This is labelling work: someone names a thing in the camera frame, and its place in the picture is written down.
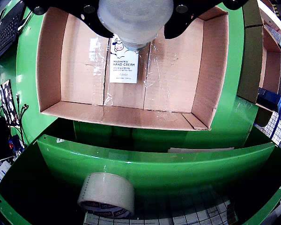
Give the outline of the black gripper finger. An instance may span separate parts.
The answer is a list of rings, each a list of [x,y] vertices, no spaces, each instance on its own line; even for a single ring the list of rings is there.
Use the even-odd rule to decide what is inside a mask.
[[[105,38],[113,37],[113,33],[98,18],[97,0],[26,0],[24,3],[36,15],[43,15],[49,8],[61,9],[79,18],[96,34]]]
[[[175,0],[173,13],[164,26],[164,37],[173,39],[180,36],[192,21],[218,4],[229,10],[237,10],[247,0]]]

